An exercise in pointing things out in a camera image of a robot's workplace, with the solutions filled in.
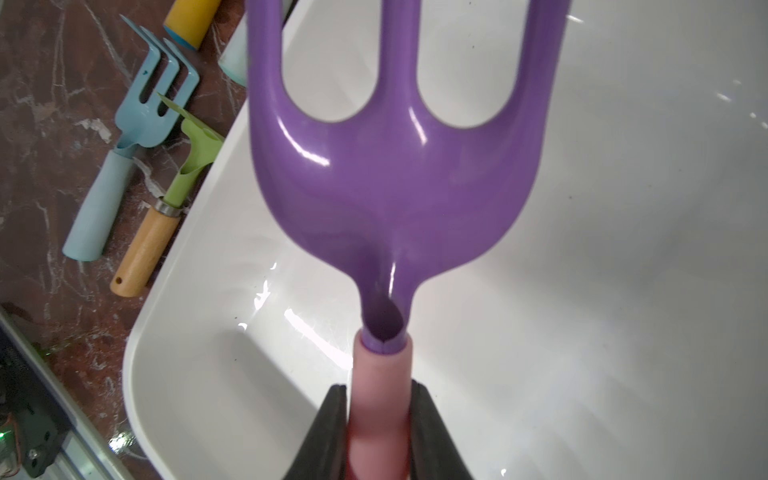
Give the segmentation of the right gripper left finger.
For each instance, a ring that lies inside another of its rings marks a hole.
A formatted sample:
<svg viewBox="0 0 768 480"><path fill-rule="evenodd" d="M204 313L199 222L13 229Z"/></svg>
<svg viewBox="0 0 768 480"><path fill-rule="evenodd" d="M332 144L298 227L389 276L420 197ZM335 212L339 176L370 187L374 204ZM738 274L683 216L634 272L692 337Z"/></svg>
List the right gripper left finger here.
<svg viewBox="0 0 768 480"><path fill-rule="evenodd" d="M332 385L285 480L341 480L347 464L347 387Z"/></svg>

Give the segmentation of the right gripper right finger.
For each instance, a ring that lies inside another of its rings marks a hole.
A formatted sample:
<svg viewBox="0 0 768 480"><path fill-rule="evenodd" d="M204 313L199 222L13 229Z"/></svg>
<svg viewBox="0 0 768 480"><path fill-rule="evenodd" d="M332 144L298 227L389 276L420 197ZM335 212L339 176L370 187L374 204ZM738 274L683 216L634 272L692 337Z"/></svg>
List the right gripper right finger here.
<svg viewBox="0 0 768 480"><path fill-rule="evenodd" d="M472 480L425 385L411 382L410 478Z"/></svg>

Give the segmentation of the purple rake pink handle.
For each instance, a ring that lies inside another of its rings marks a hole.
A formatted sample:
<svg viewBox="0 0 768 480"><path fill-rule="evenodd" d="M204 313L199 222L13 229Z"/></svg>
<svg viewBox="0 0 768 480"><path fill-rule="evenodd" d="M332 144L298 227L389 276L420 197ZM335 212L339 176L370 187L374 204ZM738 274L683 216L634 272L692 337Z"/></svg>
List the purple rake pink handle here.
<svg viewBox="0 0 768 480"><path fill-rule="evenodd" d="M346 475L404 479L415 462L413 298L425 281L498 243L532 190L570 5L527 8L515 84L472 128L447 125L417 85L421 5L386 1L367 103L327 123L290 98L282 7L247 5L248 96L256 178L297 245L348 275L361 302L353 350Z"/></svg>

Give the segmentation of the green fork wooden handle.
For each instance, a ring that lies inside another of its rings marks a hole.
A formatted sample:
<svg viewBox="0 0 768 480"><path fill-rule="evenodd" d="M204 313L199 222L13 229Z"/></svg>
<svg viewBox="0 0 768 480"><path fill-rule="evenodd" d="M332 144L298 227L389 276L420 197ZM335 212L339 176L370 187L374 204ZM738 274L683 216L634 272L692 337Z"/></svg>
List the green fork wooden handle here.
<svg viewBox="0 0 768 480"><path fill-rule="evenodd" d="M165 96L160 99L182 117L181 131L190 140L190 151L165 195L148 209L112 279L110 290L121 297L137 297L148 284L178 228L185 202L224 143L222 135L183 107Z"/></svg>

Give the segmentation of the light blue fork white handle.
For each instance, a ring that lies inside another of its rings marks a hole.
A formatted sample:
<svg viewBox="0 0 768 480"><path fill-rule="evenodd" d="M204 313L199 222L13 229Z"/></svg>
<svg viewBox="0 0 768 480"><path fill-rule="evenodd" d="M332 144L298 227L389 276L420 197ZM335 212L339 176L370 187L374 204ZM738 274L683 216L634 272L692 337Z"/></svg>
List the light blue fork white handle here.
<svg viewBox="0 0 768 480"><path fill-rule="evenodd" d="M222 72L242 87L248 85L247 26L247 12L244 12L218 61Z"/></svg>

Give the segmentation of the light blue rake blue handle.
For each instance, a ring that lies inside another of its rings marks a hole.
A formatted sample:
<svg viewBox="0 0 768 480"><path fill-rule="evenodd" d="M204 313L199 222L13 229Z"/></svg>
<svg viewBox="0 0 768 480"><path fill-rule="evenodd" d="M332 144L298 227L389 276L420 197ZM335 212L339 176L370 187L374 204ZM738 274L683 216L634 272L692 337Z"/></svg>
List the light blue rake blue handle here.
<svg viewBox="0 0 768 480"><path fill-rule="evenodd" d="M82 262L102 255L134 174L136 150L159 146L180 117L173 110L160 112L161 97L171 92L182 68L187 74L171 98L173 102L186 106L200 82L198 71L172 42L159 40L130 19L125 22L147 43L149 51L117 109L115 122L121 134L105 157L62 247L66 257Z"/></svg>

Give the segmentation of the dark blue fork yellow handle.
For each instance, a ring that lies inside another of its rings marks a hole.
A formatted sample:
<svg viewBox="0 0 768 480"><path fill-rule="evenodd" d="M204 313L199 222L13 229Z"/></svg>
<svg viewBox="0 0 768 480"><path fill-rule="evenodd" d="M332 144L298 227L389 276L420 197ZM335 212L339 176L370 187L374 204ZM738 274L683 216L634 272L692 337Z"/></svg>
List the dark blue fork yellow handle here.
<svg viewBox="0 0 768 480"><path fill-rule="evenodd" d="M197 51L220 4L221 0L175 0L163 27L176 43Z"/></svg>

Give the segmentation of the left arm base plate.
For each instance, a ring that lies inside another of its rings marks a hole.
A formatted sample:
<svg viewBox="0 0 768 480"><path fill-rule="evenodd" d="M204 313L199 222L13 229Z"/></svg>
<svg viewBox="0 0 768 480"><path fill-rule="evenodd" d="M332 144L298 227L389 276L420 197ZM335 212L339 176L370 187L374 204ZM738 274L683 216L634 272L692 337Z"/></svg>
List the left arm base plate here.
<svg viewBox="0 0 768 480"><path fill-rule="evenodd" d="M51 467L72 423L42 373L39 358L28 354L5 328L1 330L1 380L18 427L22 469L41 479Z"/></svg>

